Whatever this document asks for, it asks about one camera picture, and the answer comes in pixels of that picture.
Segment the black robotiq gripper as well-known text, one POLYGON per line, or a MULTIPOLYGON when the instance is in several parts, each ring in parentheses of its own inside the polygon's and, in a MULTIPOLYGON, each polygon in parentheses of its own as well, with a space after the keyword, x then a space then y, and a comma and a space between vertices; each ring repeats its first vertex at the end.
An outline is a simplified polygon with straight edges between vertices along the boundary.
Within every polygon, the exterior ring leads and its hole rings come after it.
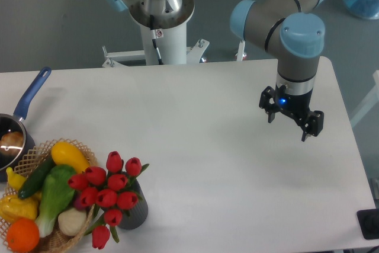
POLYGON ((286 93, 285 86, 275 87, 275 90, 268 86, 262 93, 259 100, 259 107, 265 111, 268 116, 268 123, 272 123, 278 112, 286 116, 296 118, 297 125, 303 133, 301 141, 305 142, 310 136, 317 137, 323 130, 324 112, 309 108, 313 90, 301 95, 291 95, 286 93))

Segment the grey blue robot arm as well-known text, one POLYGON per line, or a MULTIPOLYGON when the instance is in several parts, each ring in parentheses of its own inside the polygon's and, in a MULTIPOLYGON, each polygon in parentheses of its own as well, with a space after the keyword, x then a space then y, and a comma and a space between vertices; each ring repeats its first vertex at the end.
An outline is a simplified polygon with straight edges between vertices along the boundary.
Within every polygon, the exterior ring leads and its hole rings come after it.
MULTIPOLYGON (((187 22, 194 0, 106 0, 117 11, 129 10, 139 25, 148 65, 190 62, 187 22)), ((303 137, 318 136, 324 114, 309 107, 325 25, 312 13, 324 0, 240 1, 230 16, 230 29, 243 41, 264 49, 277 59, 274 87, 265 88, 259 106, 273 121, 276 113, 293 119, 303 137)))

